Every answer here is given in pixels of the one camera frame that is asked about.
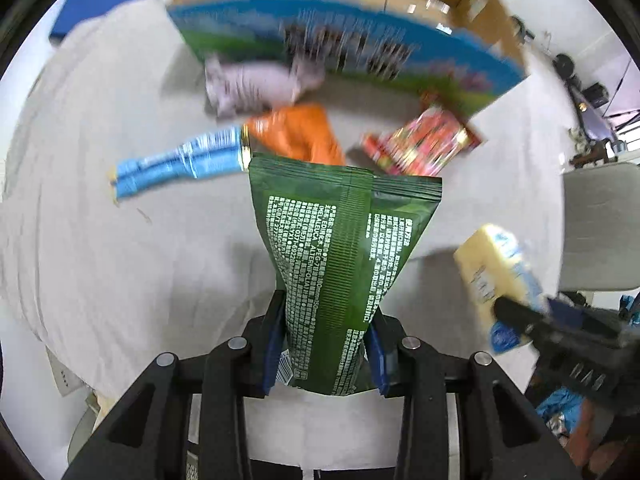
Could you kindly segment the grey table cloth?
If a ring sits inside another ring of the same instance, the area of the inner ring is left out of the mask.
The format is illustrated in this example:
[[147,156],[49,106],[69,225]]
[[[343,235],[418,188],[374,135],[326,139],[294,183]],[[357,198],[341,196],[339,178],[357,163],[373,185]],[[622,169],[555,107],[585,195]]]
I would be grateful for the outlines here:
[[[384,312],[441,352],[483,348],[452,253],[480,226],[511,231],[544,291],[558,288],[560,159],[574,115],[550,63],[477,114],[482,145],[444,169],[444,194]],[[76,375],[117,398],[160,352],[205,353],[274,289],[245,174],[115,202],[123,159],[215,128],[203,69],[164,0],[78,25],[43,67],[6,159],[1,298]]]

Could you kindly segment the cardboard box blue print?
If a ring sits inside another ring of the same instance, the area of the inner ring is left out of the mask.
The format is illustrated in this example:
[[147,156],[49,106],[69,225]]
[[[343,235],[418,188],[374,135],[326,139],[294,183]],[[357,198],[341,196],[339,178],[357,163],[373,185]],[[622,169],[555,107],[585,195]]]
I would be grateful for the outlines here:
[[500,0],[172,0],[199,58],[304,56],[328,72],[433,92],[472,116],[526,78]]

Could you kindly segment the lilac knotted cloth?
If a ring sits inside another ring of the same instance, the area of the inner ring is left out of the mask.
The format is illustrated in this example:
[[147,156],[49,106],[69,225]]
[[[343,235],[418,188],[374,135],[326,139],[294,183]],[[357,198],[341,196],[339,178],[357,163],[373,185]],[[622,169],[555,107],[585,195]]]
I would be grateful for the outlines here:
[[227,63],[211,55],[204,63],[205,91],[218,118],[295,104],[305,93],[319,89],[324,67],[296,55],[291,65],[274,61]]

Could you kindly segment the blue long snack pack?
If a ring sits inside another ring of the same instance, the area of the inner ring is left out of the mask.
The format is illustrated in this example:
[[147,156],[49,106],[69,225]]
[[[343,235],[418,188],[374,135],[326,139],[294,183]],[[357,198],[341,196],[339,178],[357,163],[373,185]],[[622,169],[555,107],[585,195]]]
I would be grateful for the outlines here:
[[252,158],[246,125],[206,132],[171,151],[120,162],[110,183],[115,200],[181,179],[204,180],[246,171]]

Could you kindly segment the green snack bag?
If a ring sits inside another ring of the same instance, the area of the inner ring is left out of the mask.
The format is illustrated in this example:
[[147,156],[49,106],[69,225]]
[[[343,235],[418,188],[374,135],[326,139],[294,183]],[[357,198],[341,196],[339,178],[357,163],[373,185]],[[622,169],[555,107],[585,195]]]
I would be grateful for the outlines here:
[[295,387],[362,387],[363,338],[442,200],[442,179],[257,154],[256,224],[285,292]]

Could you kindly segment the blue plastic bag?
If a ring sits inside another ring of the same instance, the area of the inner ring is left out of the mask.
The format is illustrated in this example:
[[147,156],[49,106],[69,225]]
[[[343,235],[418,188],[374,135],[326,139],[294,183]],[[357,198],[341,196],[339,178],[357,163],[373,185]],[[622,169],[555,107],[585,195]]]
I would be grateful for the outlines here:
[[556,436],[569,436],[582,414],[584,397],[565,387],[556,389],[536,407],[536,412]]

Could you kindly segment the red snack bag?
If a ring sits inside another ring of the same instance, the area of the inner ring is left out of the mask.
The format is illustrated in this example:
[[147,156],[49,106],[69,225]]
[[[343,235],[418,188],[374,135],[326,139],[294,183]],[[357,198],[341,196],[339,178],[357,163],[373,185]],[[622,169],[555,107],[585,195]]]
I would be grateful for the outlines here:
[[360,148],[386,174],[436,177],[457,154],[482,143],[450,110],[434,104],[393,132],[365,134]]

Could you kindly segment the orange snack bag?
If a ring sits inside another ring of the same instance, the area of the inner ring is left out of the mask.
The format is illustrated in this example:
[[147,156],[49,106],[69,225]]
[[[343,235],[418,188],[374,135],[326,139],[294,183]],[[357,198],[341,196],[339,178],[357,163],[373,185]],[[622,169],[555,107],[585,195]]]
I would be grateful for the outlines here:
[[344,166],[346,159],[319,104],[297,104],[250,118],[250,136],[272,154],[313,162]]

